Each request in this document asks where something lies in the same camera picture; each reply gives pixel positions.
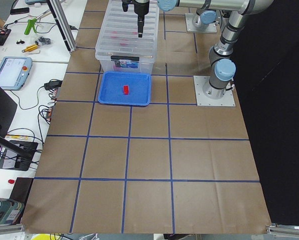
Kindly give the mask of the blue teach pendant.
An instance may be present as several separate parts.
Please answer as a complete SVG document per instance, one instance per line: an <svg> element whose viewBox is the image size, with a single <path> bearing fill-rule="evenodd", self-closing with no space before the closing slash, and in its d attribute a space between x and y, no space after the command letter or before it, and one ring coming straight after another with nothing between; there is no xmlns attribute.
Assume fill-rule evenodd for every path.
<svg viewBox="0 0 299 240"><path fill-rule="evenodd" d="M32 65L30 57L4 57L0 64L0 87L9 91L20 90L30 74Z"/></svg>

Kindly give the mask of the black smartphone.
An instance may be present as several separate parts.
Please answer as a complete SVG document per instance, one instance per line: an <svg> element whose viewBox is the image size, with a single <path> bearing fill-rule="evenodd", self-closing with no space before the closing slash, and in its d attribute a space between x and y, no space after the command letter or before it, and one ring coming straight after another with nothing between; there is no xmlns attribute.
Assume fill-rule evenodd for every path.
<svg viewBox="0 0 299 240"><path fill-rule="evenodd" d="M25 14L25 13L29 13L29 12L30 12L29 7L13 8L10 10L10 15Z"/></svg>

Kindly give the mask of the black monitor stand base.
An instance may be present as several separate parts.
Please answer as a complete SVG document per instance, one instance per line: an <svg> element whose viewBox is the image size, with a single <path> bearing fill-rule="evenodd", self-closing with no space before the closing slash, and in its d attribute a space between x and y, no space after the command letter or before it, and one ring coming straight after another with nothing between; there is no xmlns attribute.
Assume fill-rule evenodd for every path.
<svg viewBox="0 0 299 240"><path fill-rule="evenodd" d="M2 147L0 149L0 169L16 171L36 170L36 168L32 166L34 164L32 159L38 147L38 143L21 140L11 140L11 143L29 152L31 156L27 159L12 150Z"/></svg>

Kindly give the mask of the teal device box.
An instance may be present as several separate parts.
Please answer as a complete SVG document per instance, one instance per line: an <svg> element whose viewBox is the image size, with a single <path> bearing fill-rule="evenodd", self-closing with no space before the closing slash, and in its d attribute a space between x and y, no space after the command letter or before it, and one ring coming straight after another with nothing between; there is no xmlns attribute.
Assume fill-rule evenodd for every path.
<svg viewBox="0 0 299 240"><path fill-rule="evenodd" d="M0 198L0 226L15 224L23 209L22 202Z"/></svg>

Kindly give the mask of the black power adapter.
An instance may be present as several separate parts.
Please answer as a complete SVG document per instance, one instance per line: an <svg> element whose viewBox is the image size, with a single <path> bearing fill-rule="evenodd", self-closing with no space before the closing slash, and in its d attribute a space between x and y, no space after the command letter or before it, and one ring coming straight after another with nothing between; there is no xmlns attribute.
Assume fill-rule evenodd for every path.
<svg viewBox="0 0 299 240"><path fill-rule="evenodd" d="M53 90L62 86L62 80L52 79L49 82L44 84L45 90Z"/></svg>

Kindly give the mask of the green handled tool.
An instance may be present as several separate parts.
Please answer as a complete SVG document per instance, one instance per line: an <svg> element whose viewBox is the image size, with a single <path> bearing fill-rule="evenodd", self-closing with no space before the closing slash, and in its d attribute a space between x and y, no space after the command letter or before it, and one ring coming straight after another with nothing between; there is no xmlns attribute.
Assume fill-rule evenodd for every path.
<svg viewBox="0 0 299 240"><path fill-rule="evenodd" d="M36 22L37 22L36 18L28 20L28 24L27 24L27 27L24 31L24 35L29 35L31 30L33 30L34 33L37 33L37 30L36 30L36 27L35 27Z"/></svg>

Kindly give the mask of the aluminium frame post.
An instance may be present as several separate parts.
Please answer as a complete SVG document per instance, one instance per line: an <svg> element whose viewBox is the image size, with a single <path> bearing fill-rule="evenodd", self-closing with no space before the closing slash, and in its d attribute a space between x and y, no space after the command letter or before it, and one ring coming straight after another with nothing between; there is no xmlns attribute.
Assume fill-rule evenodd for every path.
<svg viewBox="0 0 299 240"><path fill-rule="evenodd" d="M72 31L68 24L67 18L65 16L64 10L61 6L59 0L46 0L47 5L54 17L54 20L59 28L63 41L69 52L74 52L76 50L76 42L74 40Z"/></svg>

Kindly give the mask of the blue plastic tray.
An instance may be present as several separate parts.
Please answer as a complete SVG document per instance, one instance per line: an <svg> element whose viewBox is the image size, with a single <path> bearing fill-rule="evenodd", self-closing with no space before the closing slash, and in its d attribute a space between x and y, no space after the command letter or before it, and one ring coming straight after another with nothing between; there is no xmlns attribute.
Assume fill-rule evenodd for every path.
<svg viewBox="0 0 299 240"><path fill-rule="evenodd" d="M98 101L111 105L147 106L151 101L151 75L138 72L105 72Z"/></svg>

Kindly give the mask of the clear plastic storage box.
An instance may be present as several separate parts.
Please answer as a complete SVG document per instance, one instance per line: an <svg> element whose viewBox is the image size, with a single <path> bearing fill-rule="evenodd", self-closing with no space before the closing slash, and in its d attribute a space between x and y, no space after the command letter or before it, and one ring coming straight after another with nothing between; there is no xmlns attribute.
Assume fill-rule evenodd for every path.
<svg viewBox="0 0 299 240"><path fill-rule="evenodd" d="M137 18L132 5L124 12L120 0L109 1L95 46L95 58L103 71L152 73L157 56L157 1L150 1L141 38Z"/></svg>

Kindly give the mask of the brass cylinder tool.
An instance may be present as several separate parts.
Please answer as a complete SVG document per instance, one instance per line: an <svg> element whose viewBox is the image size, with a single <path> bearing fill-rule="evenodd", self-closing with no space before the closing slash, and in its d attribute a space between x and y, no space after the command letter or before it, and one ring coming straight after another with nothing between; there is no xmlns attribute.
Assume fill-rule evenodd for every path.
<svg viewBox="0 0 299 240"><path fill-rule="evenodd" d="M30 45L30 46L27 46L25 49L22 50L23 53L27 53L27 52L32 52L32 51L35 51L39 48L39 46L37 44L33 44L33 45Z"/></svg>

